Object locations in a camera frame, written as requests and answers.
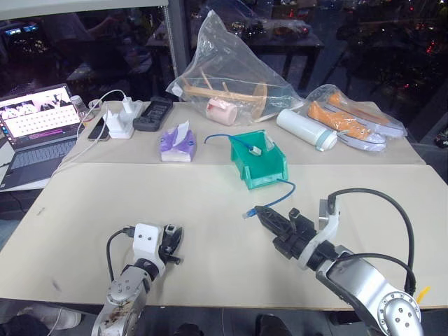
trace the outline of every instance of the green plastic bin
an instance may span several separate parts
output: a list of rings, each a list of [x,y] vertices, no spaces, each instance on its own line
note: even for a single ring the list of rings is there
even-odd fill
[[[234,137],[257,146],[262,151],[260,156],[252,155],[245,145],[229,138],[232,146],[230,158],[235,162],[241,180],[244,180],[248,189],[276,183],[277,179],[288,179],[286,157],[275,143],[271,150],[267,149],[271,140],[267,140],[263,129]]]

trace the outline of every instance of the laptop screen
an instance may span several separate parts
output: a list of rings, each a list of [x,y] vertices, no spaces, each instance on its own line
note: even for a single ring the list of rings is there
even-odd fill
[[[75,135],[79,122],[66,85],[0,99],[0,127],[13,148]]]

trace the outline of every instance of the smartphone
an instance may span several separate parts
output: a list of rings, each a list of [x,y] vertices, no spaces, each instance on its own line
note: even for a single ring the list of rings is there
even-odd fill
[[[93,128],[93,130],[87,137],[87,139],[94,141],[99,136],[99,133],[103,129],[103,125],[104,125],[104,119],[100,118],[98,120],[98,123],[95,125],[95,127]],[[109,140],[109,128],[107,128],[107,125],[105,126],[104,131],[101,134],[99,140],[102,140],[102,141]]]

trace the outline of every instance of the laptop keyboard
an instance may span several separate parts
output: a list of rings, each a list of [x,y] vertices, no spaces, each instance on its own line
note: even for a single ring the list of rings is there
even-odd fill
[[[34,150],[18,153],[11,165],[11,169],[17,169],[24,166],[33,165],[35,163],[64,157],[73,148],[75,143],[76,140],[64,141],[62,143],[55,143],[51,146],[40,147]]]

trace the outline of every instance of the white thermos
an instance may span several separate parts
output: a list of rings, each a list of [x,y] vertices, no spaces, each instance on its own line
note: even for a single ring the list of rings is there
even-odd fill
[[[333,148],[337,142],[336,131],[329,130],[318,122],[288,109],[277,116],[277,125],[315,146],[321,152]]]

